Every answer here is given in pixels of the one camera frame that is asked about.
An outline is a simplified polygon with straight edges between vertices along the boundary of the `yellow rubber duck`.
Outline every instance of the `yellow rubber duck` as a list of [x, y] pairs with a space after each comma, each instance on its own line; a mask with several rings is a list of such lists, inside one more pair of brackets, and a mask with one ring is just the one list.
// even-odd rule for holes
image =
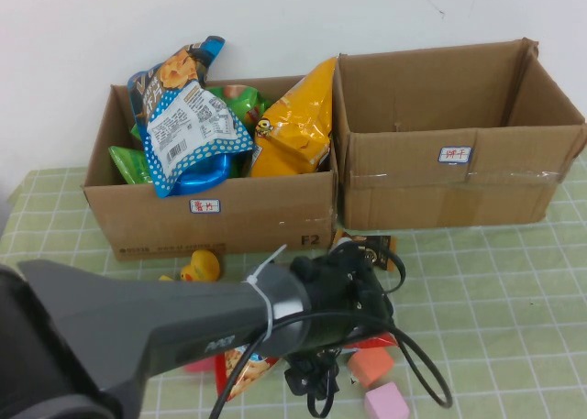
[[189, 265], [182, 268], [183, 281], [216, 281], [220, 278], [220, 263], [216, 256], [205, 249], [192, 254]]

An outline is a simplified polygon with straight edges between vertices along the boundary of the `open cardboard box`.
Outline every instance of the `open cardboard box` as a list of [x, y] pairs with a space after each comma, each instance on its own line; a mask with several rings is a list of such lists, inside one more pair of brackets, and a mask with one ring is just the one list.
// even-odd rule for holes
[[335, 142], [352, 229], [542, 219], [585, 119], [521, 39], [342, 55]]
[[[278, 100], [301, 77], [210, 82], [246, 84]], [[110, 146], [140, 149], [127, 87], [113, 85], [83, 185], [98, 224], [119, 260], [217, 253], [326, 248], [337, 219], [335, 151], [329, 171], [270, 178], [229, 179], [203, 193], [161, 199], [150, 184], [127, 185], [108, 153]], [[206, 213], [206, 204], [213, 213]]]

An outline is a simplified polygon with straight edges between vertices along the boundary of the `orange block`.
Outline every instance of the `orange block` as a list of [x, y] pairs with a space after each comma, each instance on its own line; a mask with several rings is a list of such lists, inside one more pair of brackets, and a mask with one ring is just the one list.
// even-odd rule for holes
[[349, 369], [360, 385], [369, 388], [376, 380], [393, 367], [393, 359], [383, 347], [364, 348], [349, 360]]

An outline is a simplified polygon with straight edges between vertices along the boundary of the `white cable tie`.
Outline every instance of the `white cable tie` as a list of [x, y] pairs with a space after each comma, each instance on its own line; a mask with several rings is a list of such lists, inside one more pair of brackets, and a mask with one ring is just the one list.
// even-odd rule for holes
[[245, 280], [248, 284], [252, 286], [252, 288], [257, 291], [257, 293], [261, 296], [263, 301], [265, 302], [265, 307], [267, 308], [267, 333], [263, 338], [263, 341], [267, 341], [271, 337], [271, 333], [273, 332], [273, 306], [269, 301], [269, 297], [265, 295], [259, 286], [257, 286], [257, 277], [259, 276], [260, 272], [277, 256], [279, 256], [284, 249], [287, 248], [287, 245], [282, 245], [278, 248], [273, 254], [271, 254], [265, 261], [263, 261], [255, 271], [250, 274], [247, 279]]

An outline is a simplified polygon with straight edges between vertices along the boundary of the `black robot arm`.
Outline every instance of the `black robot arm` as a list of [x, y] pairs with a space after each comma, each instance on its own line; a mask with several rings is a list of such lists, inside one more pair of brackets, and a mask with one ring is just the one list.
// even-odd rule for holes
[[267, 264], [255, 286], [118, 281], [44, 260], [19, 265], [25, 281], [0, 270], [0, 419], [136, 419], [149, 377], [247, 344], [286, 357], [291, 387], [308, 362], [316, 378], [316, 357], [394, 328], [371, 265], [345, 245], [289, 269]]

